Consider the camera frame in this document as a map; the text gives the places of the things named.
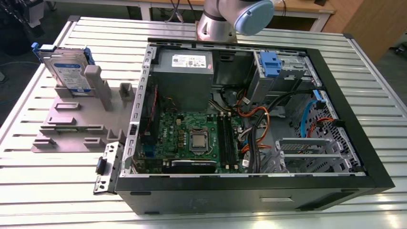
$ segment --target slotted metal table surface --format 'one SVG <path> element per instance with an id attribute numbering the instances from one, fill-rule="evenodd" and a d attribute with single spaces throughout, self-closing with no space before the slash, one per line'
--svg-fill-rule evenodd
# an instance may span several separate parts
<path id="1" fill-rule="evenodd" d="M 88 45 L 110 86 L 137 85 L 148 37 L 194 39 L 194 25 L 85 18 L 54 45 Z M 403 228 L 407 225 L 407 109 L 353 40 L 341 34 L 265 29 L 238 43 L 320 50 L 396 187 L 320 212 L 137 216 L 118 196 L 93 196 L 101 153 L 29 151 L 54 98 L 38 67 L 0 129 L 0 225 L 57 228 Z"/>

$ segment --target black computer case frame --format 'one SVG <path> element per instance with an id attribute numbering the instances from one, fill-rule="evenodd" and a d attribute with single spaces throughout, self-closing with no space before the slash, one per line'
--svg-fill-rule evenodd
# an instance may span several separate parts
<path id="1" fill-rule="evenodd" d="M 149 39 L 162 48 L 182 49 L 177 43 L 210 46 L 237 44 Z M 321 54 L 316 49 L 238 44 L 246 48 L 303 51 L 309 56 L 331 103 L 363 163 L 365 176 L 343 177 L 117 177 L 116 193 L 137 214 L 198 214 L 323 210 L 345 200 L 393 187 L 375 149 L 361 129 Z"/>

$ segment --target hard drive label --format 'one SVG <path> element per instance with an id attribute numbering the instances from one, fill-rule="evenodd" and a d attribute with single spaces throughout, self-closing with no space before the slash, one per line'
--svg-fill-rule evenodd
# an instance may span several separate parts
<path id="1" fill-rule="evenodd" d="M 65 87 L 73 93 L 85 93 L 90 91 L 86 78 L 81 75 L 81 66 L 70 63 L 54 63 L 54 71 Z"/>

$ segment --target cpu socket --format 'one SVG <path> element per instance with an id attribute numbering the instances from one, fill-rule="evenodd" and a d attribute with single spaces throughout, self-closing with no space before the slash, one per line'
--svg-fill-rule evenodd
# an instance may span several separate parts
<path id="1" fill-rule="evenodd" d="M 193 129 L 189 131 L 189 151 L 194 155 L 202 155 L 208 151 L 208 131 Z"/>

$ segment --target power supply label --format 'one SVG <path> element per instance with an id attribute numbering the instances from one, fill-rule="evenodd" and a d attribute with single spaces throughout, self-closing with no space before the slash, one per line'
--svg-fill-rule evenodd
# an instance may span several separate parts
<path id="1" fill-rule="evenodd" d="M 172 67 L 205 68 L 205 56 L 173 55 Z"/>
<path id="2" fill-rule="evenodd" d="M 84 93 L 90 91 L 90 86 L 86 78 L 81 75 L 81 66 L 78 64 L 54 63 L 53 66 L 58 78 L 72 92 Z"/>

